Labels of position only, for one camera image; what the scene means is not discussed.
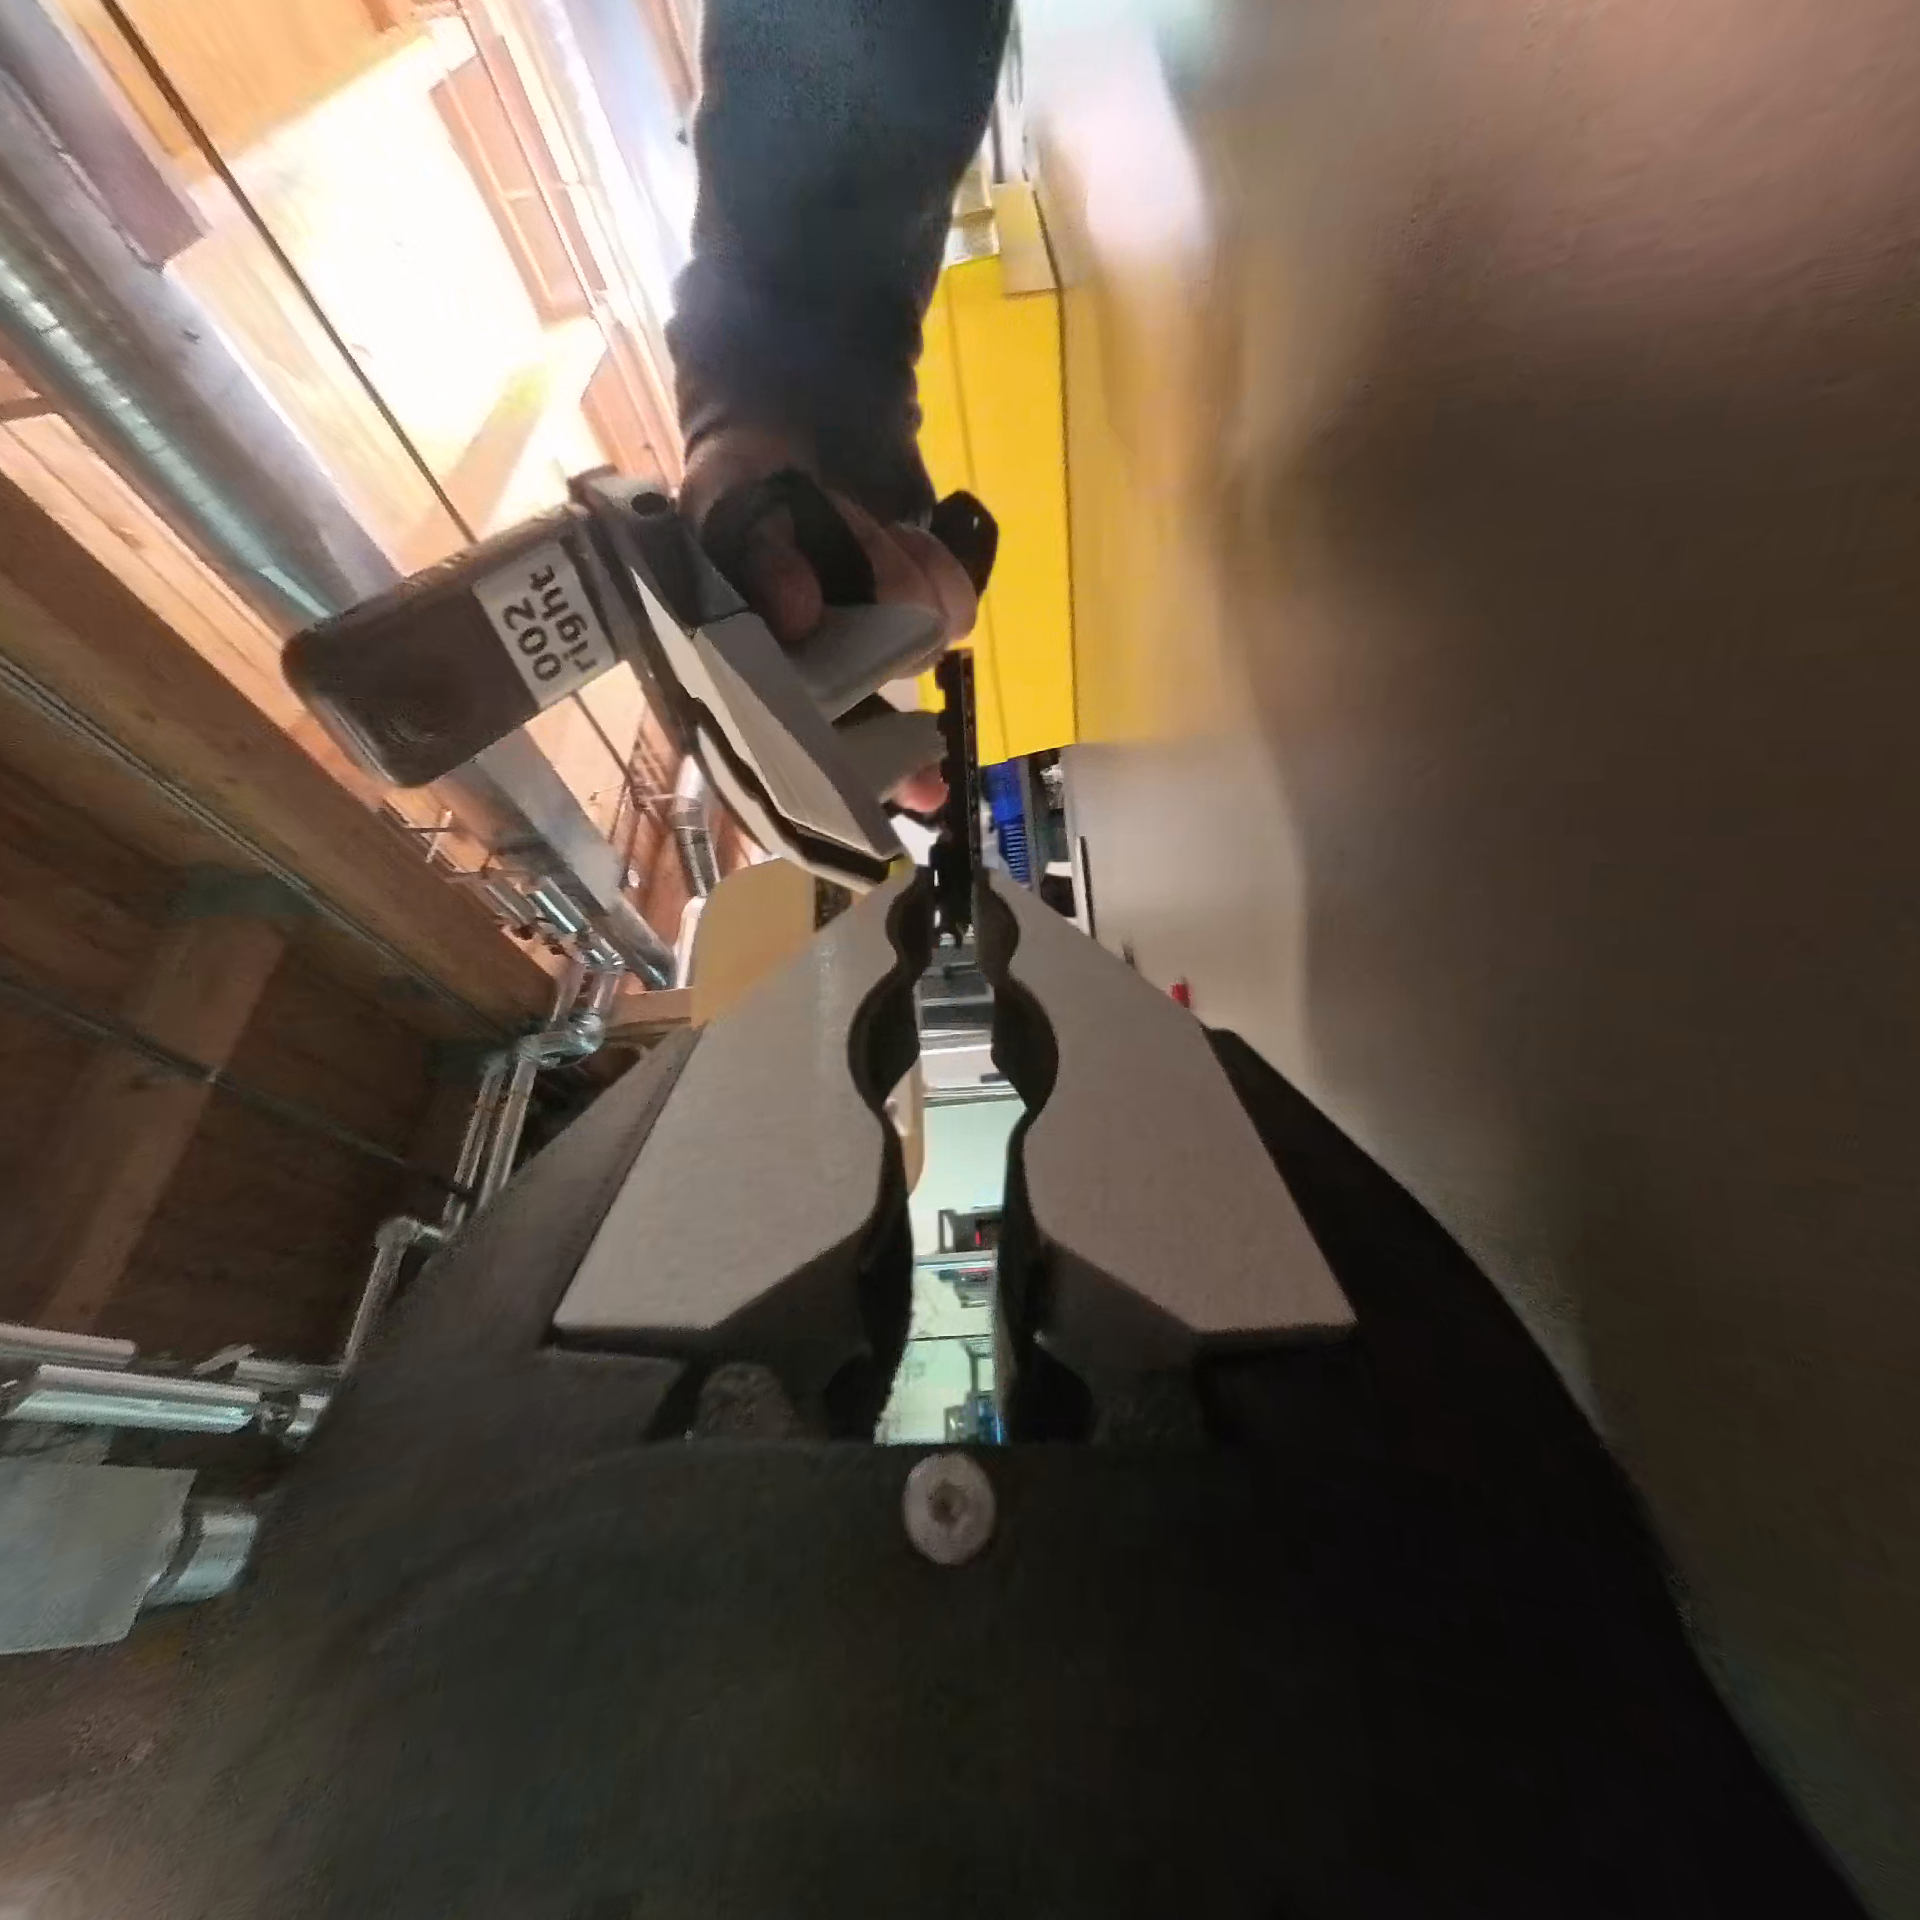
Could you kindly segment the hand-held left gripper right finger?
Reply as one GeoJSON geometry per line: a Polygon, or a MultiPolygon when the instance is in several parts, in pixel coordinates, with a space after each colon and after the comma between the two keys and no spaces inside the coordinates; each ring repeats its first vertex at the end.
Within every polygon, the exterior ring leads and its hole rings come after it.
{"type": "Polygon", "coordinates": [[[1015,880],[976,880],[1022,1101],[998,1247],[1007,1421],[1162,1421],[1221,1362],[1356,1336],[1204,1025],[1015,880]]]}

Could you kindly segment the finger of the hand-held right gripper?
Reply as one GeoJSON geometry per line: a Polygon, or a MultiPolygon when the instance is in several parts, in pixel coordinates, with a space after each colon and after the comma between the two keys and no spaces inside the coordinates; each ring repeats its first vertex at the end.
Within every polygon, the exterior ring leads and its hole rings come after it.
{"type": "Polygon", "coordinates": [[[757,853],[842,888],[880,888],[909,873],[909,848],[884,805],[836,775],[809,753],[761,770],[728,742],[714,744],[714,793],[757,853]]]}
{"type": "Polygon", "coordinates": [[[895,779],[938,753],[941,728],[890,709],[871,737],[857,737],[842,719],[938,649],[934,618],[830,618],[801,654],[788,654],[761,618],[710,620],[688,638],[691,753],[711,787],[719,742],[761,770],[809,753],[836,764],[857,796],[882,803],[895,779]]]}

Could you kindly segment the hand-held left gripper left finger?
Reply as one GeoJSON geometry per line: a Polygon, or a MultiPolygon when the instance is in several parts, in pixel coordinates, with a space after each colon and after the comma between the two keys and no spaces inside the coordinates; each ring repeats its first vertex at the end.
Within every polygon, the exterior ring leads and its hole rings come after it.
{"type": "Polygon", "coordinates": [[[909,1152],[922,873],[691,1028],[552,1313],[563,1348],[753,1363],[801,1412],[880,1412],[910,1319],[909,1152]]]}

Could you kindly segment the black lego plate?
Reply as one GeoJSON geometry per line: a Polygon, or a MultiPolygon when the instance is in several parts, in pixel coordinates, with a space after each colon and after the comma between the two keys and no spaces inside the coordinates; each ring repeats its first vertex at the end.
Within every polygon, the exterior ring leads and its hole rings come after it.
{"type": "Polygon", "coordinates": [[[941,770],[947,779],[926,856],[934,930],[941,942],[968,948],[972,941],[976,873],[982,861],[972,654],[951,649],[934,670],[934,684],[941,693],[941,770]]]}

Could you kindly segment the person's right forearm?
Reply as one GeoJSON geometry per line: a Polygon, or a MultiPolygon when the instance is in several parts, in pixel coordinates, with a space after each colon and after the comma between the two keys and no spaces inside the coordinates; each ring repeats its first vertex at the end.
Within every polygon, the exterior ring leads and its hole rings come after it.
{"type": "Polygon", "coordinates": [[[1008,2],[702,2],[691,252],[665,328],[687,456],[779,439],[925,520],[917,364],[1008,2]]]}

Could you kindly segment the person's right hand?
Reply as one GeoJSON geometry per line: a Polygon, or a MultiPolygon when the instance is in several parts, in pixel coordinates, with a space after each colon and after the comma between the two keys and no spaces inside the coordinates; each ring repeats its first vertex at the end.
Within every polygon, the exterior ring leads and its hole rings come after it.
{"type": "MultiPolygon", "coordinates": [[[[814,461],[769,426],[725,425],[687,454],[680,507],[722,577],[765,618],[779,647],[801,649],[816,632],[830,601],[824,596],[816,567],[801,553],[789,513],[770,510],[757,517],[733,562],[722,557],[722,546],[710,529],[722,498],[740,495],[748,487],[784,469],[809,474],[814,461]]],[[[934,615],[943,643],[972,638],[976,587],[934,533],[909,520],[880,520],[848,494],[825,494],[874,571],[880,604],[934,615]]]]}

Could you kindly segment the light wooden table board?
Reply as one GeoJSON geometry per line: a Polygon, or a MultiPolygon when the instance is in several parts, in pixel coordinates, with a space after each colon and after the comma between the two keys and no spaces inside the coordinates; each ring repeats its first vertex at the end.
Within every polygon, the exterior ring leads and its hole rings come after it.
{"type": "Polygon", "coordinates": [[[788,860],[761,860],[719,878],[682,915],[682,987],[688,1025],[739,1009],[761,981],[803,956],[824,927],[857,905],[857,892],[788,860]]]}

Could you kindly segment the blue plastic rack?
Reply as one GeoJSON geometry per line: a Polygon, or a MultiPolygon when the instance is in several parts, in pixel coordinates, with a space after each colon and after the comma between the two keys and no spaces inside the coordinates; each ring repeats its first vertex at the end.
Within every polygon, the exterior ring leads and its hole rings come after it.
{"type": "Polygon", "coordinates": [[[981,767],[982,848],[1012,880],[1049,897],[1071,895],[1071,833],[1059,749],[981,767]]]}

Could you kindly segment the yellow plastic bin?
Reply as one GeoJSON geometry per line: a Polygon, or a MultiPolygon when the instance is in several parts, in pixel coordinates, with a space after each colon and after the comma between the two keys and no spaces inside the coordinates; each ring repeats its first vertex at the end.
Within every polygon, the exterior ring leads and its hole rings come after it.
{"type": "Polygon", "coordinates": [[[917,392],[934,488],[972,494],[998,525],[968,643],[976,753],[992,764],[1067,749],[1078,715],[1061,289],[1028,178],[992,184],[947,234],[917,392]]]}

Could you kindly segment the silver ventilation duct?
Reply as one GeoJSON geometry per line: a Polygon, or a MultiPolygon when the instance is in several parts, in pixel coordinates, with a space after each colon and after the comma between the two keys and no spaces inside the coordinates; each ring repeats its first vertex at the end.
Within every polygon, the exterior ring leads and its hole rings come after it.
{"type": "Polygon", "coordinates": [[[674,987],[674,777],[626,673],[399,790],[283,643],[599,461],[613,346],[532,300],[473,2],[5,2],[5,475],[492,925],[674,987]]]}

